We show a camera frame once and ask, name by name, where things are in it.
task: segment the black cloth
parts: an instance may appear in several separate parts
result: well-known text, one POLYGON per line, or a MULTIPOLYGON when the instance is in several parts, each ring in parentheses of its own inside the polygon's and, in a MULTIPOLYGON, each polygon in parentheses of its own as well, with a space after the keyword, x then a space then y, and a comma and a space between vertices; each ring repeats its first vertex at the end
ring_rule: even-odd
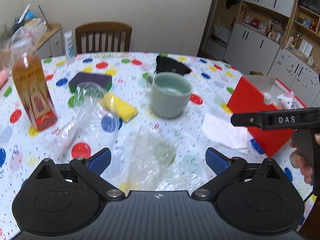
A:
POLYGON ((191 69, 181 62, 175 61, 172 58, 157 56, 157 67, 155 73, 160 72, 175 72, 180 75, 189 74, 191 69))

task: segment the light green mug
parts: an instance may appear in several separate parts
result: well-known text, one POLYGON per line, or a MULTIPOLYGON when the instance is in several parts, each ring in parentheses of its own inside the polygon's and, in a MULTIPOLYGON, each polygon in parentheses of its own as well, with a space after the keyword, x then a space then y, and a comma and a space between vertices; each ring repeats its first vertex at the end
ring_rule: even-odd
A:
POLYGON ((149 73, 146 81, 152 84, 151 108, 159 117, 177 117, 187 106, 193 87, 182 75, 173 72, 149 73))

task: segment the chair backrest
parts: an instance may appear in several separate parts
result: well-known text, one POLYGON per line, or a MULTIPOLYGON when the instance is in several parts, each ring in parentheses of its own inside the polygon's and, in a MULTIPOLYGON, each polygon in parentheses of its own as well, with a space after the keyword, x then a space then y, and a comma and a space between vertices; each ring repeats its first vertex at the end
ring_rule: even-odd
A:
POLYGON ((76 44, 78 54, 82 52, 82 37, 85 38, 85 50, 89 52, 103 52, 103 51, 121 51, 121 42, 124 39, 123 49, 125 52, 129 51, 131 40, 132 27, 125 23, 120 22, 95 22, 88 23, 76 28, 76 44), (89 37, 92 34, 92 46, 89 49, 89 37), (99 35, 98 50, 96 50, 96 35, 99 35))

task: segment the blue gripper pad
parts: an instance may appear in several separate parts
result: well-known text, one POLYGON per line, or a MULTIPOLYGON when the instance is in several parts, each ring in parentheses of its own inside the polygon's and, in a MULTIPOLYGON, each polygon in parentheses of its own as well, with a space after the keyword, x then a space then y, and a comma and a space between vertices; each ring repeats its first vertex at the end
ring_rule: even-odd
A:
POLYGON ((111 163, 111 151, 109 148, 103 148, 90 158, 85 160, 85 165, 99 176, 111 163))
POLYGON ((217 175, 230 167, 232 160, 225 157, 222 153, 216 149, 210 147, 205 152, 205 162, 209 168, 217 175))

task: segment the plastic bottle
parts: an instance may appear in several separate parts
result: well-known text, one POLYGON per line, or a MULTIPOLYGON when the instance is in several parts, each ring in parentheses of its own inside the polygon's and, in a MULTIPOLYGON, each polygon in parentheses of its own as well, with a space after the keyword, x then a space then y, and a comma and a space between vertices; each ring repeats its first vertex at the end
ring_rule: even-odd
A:
POLYGON ((12 78, 25 111, 32 126, 42 131, 57 120, 41 60, 34 55, 35 48, 31 38, 26 38, 11 45, 12 78))
POLYGON ((64 42, 66 46, 66 61, 67 64, 72 64, 75 62, 75 53, 73 49, 72 32, 68 31, 64 35, 64 42))

